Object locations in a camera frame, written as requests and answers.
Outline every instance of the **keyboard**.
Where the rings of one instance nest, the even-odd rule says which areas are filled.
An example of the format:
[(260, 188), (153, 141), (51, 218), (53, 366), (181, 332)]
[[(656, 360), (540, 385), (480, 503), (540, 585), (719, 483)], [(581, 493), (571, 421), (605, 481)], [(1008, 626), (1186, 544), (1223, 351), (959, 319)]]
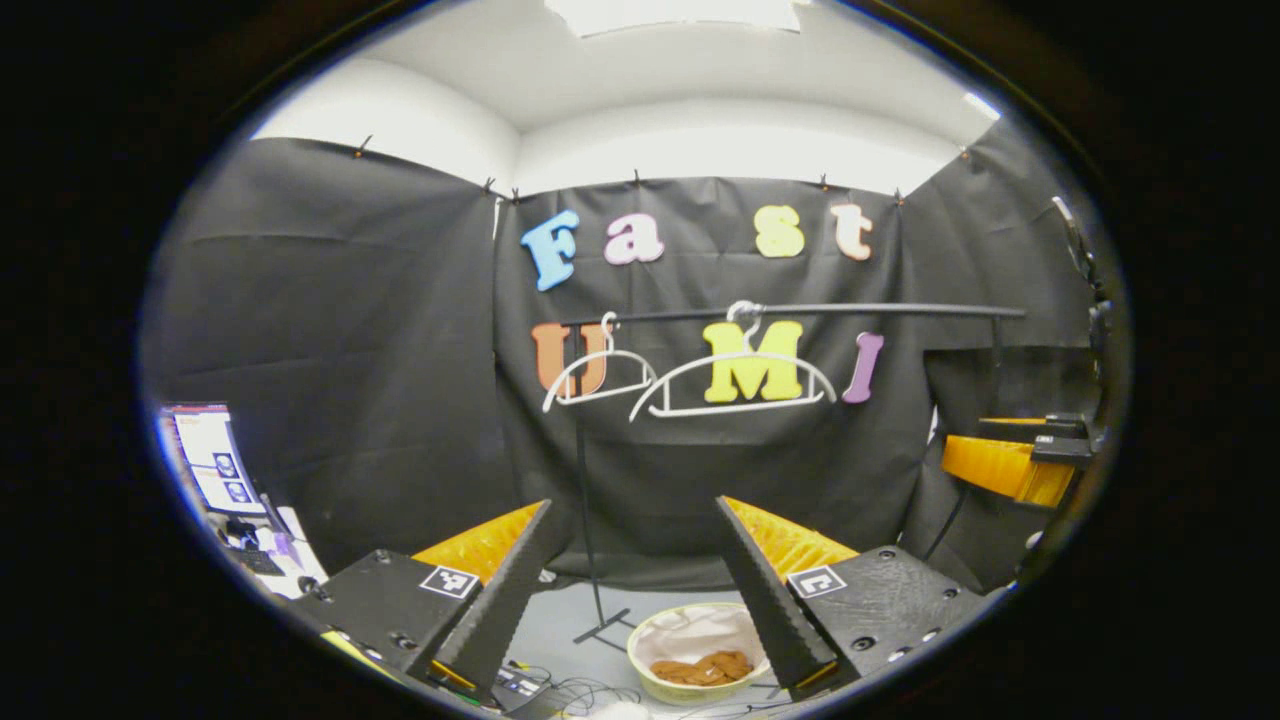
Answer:
[(237, 550), (242, 565), (259, 575), (284, 575), (284, 570), (264, 550)]

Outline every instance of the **white hanger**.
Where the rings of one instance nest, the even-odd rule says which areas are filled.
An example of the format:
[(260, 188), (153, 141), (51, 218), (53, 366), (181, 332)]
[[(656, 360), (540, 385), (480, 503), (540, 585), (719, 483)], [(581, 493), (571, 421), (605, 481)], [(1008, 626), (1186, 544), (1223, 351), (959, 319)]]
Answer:
[[(640, 389), (643, 387), (649, 387), (649, 386), (653, 384), (654, 378), (658, 377), (658, 373), (654, 372), (653, 365), (650, 365), (648, 360), (645, 360), (644, 357), (636, 355), (635, 352), (628, 352), (626, 350), (614, 350), (613, 348), (613, 333), (609, 331), (609, 320), (612, 320), (613, 318), (617, 318), (617, 316), (618, 316), (617, 313), (609, 311), (609, 313), (605, 313), (603, 318), (600, 318), (600, 332), (604, 333), (604, 350), (602, 350), (599, 352), (591, 352), (589, 355), (584, 355), (582, 357), (579, 357), (577, 360), (575, 360), (573, 364), (571, 364), (568, 368), (564, 368), (563, 370), (561, 370), (561, 374), (556, 378), (556, 382), (552, 383), (550, 389), (547, 391), (547, 397), (543, 400), (543, 413), (549, 413), (550, 411), (550, 409), (552, 409), (552, 400), (554, 400), (556, 402), (559, 402), (561, 405), (575, 405), (575, 404), (579, 404), (579, 402), (588, 402), (588, 401), (591, 401), (591, 400), (599, 400), (602, 397), (609, 397), (612, 395), (618, 395), (618, 393), (623, 393), (623, 392), (632, 392), (632, 391)], [(577, 397), (570, 397), (568, 396), (568, 383), (564, 382), (564, 380), (568, 379), (570, 373), (572, 373), (580, 365), (590, 363), (591, 360), (595, 360), (596, 357), (605, 357), (605, 356), (608, 356), (608, 357), (630, 357), (630, 359), (636, 360), (637, 363), (640, 363), (640, 365), (641, 365), (640, 382), (636, 383), (636, 384), (626, 386), (626, 387), (617, 387), (617, 388), (613, 388), (613, 389), (600, 389), (600, 391), (595, 391), (595, 392), (593, 392), (590, 395), (581, 395), (580, 393)], [(564, 386), (564, 397), (561, 397), (561, 396), (556, 395), (556, 391), (559, 389), (561, 386)]]
[[(822, 397), (823, 397), (823, 395), (827, 396), (827, 401), (828, 402), (835, 402), (836, 401), (836, 388), (831, 387), (831, 380), (827, 379), (827, 375), (822, 374), (822, 370), (819, 370), (818, 368), (815, 368), (813, 364), (810, 364), (810, 363), (808, 363), (805, 360), (801, 360), (799, 357), (794, 357), (791, 355), (780, 355), (777, 352), (759, 352), (759, 351), (751, 350), (751, 336), (754, 336), (755, 332), (760, 329), (760, 315), (764, 311), (764, 306), (756, 305), (756, 304), (754, 304), (754, 302), (751, 302), (749, 300), (739, 300), (737, 302), (735, 302), (733, 305), (730, 306), (728, 313), (726, 314), (726, 319), (732, 323), (733, 319), (737, 316), (737, 314), (740, 311), (742, 311), (742, 310), (750, 311), (753, 315), (755, 315), (755, 323), (751, 324), (751, 329), (749, 329), (745, 333), (742, 333), (742, 351), (741, 352), (724, 352), (724, 354), (721, 354), (721, 355), (712, 355), (709, 357), (700, 357), (698, 360), (692, 360), (690, 363), (685, 363), (684, 365), (676, 368), (675, 370), (671, 370), (669, 373), (667, 373), (666, 375), (663, 375), (662, 378), (659, 378), (658, 382), (653, 383), (649, 387), (649, 389), (646, 389), (644, 392), (644, 395), (641, 395), (640, 398), (636, 400), (635, 406), (631, 407), (631, 416), (628, 418), (628, 420), (630, 421), (635, 421), (636, 414), (640, 413), (640, 407), (644, 405), (644, 402), (646, 400), (649, 400), (649, 396), (652, 396), (654, 392), (658, 392), (659, 388), (662, 388), (662, 407), (658, 407), (655, 405), (650, 405), (649, 406), (649, 413), (652, 415), (658, 416), (658, 418), (677, 418), (677, 416), (690, 416), (690, 415), (719, 415), (722, 413), (751, 413), (751, 411), (755, 411), (755, 410), (773, 410), (776, 407), (792, 407), (792, 406), (796, 406), (796, 405), (813, 405), (814, 402), (820, 401)], [(710, 407), (685, 407), (685, 409), (676, 409), (676, 410), (671, 409), (671, 379), (672, 378), (675, 378), (676, 375), (678, 375), (678, 374), (681, 374), (681, 373), (684, 373), (686, 370), (691, 370), (694, 368), (701, 368), (703, 365), (710, 365), (712, 363), (717, 363), (719, 360), (736, 360), (739, 357), (763, 357), (765, 360), (782, 360), (783, 363), (790, 363), (792, 365), (796, 365), (797, 368), (808, 370), (809, 372), (809, 393), (805, 395), (805, 396), (803, 396), (803, 397), (794, 397), (791, 400), (768, 400), (768, 401), (764, 401), (764, 402), (751, 402), (751, 404), (742, 404), (742, 405), (722, 405), (722, 406), (710, 406)], [(822, 382), (822, 391), (823, 392), (817, 392), (817, 387), (814, 384), (815, 382)]]

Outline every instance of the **ceiling light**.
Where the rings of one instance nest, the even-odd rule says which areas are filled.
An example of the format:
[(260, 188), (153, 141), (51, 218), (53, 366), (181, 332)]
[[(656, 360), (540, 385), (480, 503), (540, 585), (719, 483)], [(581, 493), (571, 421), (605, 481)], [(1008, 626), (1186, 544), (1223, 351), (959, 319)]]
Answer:
[(579, 37), (667, 23), (737, 23), (800, 32), (791, 0), (545, 0)]
[(983, 115), (987, 115), (988, 118), (991, 118), (993, 120), (998, 120), (1000, 119), (1000, 110), (996, 110), (995, 108), (992, 108), (991, 105), (988, 105), (987, 101), (983, 100), (982, 97), (978, 97), (977, 95), (974, 95), (972, 92), (965, 92), (964, 99), (970, 105), (973, 105), (974, 108), (977, 108), (978, 111), (980, 111)]

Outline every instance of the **foam letter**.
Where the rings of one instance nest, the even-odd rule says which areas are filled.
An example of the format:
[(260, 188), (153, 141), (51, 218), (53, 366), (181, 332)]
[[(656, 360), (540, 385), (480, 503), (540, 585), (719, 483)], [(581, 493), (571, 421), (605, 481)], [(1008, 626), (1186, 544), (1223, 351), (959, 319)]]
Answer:
[(872, 396), (872, 372), (876, 370), (876, 357), (879, 348), (884, 347), (884, 336), (876, 333), (858, 334), (858, 364), (854, 365), (854, 377), (849, 380), (849, 389), (841, 397), (845, 402), (855, 405), (867, 402)]
[(605, 232), (612, 240), (604, 246), (604, 259), (611, 265), (626, 265), (635, 260), (649, 263), (657, 260), (666, 247), (658, 240), (658, 223), (644, 213), (622, 215), (609, 223)]
[(765, 205), (755, 211), (755, 246), (765, 258), (794, 258), (804, 250), (800, 215), (790, 205)]
[(545, 292), (573, 274), (573, 264), (561, 260), (572, 258), (576, 247), (573, 233), (579, 223), (577, 213), (564, 210), (545, 223), (525, 233), (520, 245), (529, 249), (538, 268), (538, 290)]
[[(598, 323), (581, 325), (577, 332), (586, 341), (586, 352), (604, 350), (604, 333), (600, 332)], [(543, 323), (534, 325), (531, 334), (538, 348), (538, 382), (541, 383), (543, 389), (550, 389), (556, 378), (564, 372), (564, 338), (568, 337), (568, 328), (558, 323)], [(586, 364), (586, 372), (582, 374), (582, 386), (588, 388), (586, 395), (591, 395), (604, 384), (604, 357), (596, 357)], [(573, 375), (564, 378), (564, 386), (568, 386), (570, 397), (577, 395), (577, 378)], [(557, 395), (563, 397), (564, 388), (561, 387)]]
[[(778, 320), (764, 332), (756, 350), (795, 357), (803, 332), (804, 328), (800, 327), (800, 323)], [(712, 323), (703, 329), (703, 338), (712, 343), (713, 355), (741, 352), (742, 350), (742, 328), (737, 323)], [(760, 380), (765, 377), (768, 377), (768, 382), (760, 388)], [(748, 400), (754, 398), (756, 391), (760, 391), (760, 397), (764, 400), (791, 400), (800, 397), (800, 393), (804, 392), (796, 380), (794, 364), (767, 357), (737, 357), (712, 363), (712, 387), (707, 388), (703, 397), (707, 402), (737, 400), (733, 380), (737, 380), (737, 386), (742, 388), (742, 396)]]
[(865, 260), (872, 256), (872, 247), (863, 245), (863, 231), (870, 232), (870, 218), (863, 217), (863, 209), (858, 205), (836, 205), (831, 209), (836, 217), (836, 245), (840, 251), (854, 260)]

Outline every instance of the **fisheye lens view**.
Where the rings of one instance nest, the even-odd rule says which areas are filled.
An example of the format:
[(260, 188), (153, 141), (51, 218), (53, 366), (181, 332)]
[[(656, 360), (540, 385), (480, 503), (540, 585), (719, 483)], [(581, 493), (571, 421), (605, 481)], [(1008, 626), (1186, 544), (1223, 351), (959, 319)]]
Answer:
[(1019, 102), (833, 0), (424, 4), (169, 223), (174, 512), (433, 707), (831, 712), (1034, 582), (1119, 442), (1107, 228)]

